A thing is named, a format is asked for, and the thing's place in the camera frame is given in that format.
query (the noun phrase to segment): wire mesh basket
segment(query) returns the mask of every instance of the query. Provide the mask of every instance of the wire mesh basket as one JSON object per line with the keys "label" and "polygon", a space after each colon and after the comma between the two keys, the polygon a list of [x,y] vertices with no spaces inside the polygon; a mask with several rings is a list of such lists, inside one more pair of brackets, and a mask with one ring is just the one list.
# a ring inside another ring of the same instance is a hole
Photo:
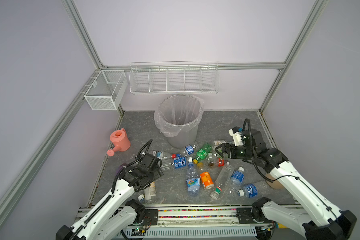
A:
{"label": "wire mesh basket", "polygon": [[129,75],[133,94],[217,93],[217,64],[132,67]]}
{"label": "wire mesh basket", "polygon": [[84,97],[93,110],[117,110],[127,85],[124,71],[101,70]]}

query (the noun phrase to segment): trash can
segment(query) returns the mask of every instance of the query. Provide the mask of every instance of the trash can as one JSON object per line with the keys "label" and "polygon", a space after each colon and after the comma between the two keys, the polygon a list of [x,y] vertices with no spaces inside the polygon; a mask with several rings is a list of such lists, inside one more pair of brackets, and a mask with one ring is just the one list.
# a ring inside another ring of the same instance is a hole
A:
{"label": "trash can", "polygon": [[169,144],[182,148],[196,140],[203,112],[204,106],[200,99],[178,94],[164,99],[158,105],[154,119]]}

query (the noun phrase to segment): plastic trash bag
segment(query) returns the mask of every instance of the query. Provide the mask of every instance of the plastic trash bag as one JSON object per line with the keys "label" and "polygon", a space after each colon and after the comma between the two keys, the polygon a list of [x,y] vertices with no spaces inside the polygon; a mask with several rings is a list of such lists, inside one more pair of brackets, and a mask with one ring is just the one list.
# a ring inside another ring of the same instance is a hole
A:
{"label": "plastic trash bag", "polygon": [[154,119],[165,137],[175,137],[181,131],[190,131],[202,120],[204,105],[200,98],[186,94],[170,96],[158,105]]}

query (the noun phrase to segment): orange juice bottle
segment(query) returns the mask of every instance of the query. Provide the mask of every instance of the orange juice bottle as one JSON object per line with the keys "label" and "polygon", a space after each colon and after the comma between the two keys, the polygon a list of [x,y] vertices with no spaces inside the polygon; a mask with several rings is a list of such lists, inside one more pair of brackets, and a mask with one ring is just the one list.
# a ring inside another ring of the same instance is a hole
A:
{"label": "orange juice bottle", "polygon": [[198,168],[198,171],[201,172],[200,180],[203,184],[204,189],[208,190],[208,189],[213,188],[214,185],[213,185],[211,175],[209,174],[208,171],[206,171],[204,164],[202,162],[199,162],[197,164],[197,168]]}

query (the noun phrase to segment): green soda bottle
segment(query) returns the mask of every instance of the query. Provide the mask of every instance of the green soda bottle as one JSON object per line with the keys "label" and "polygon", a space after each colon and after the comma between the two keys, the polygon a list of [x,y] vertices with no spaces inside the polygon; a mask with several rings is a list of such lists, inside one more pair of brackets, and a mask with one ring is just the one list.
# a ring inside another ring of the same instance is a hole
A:
{"label": "green soda bottle", "polygon": [[200,148],[199,151],[197,151],[197,160],[199,159],[205,159],[206,156],[208,156],[208,153],[211,152],[212,146],[209,143],[206,143]]}

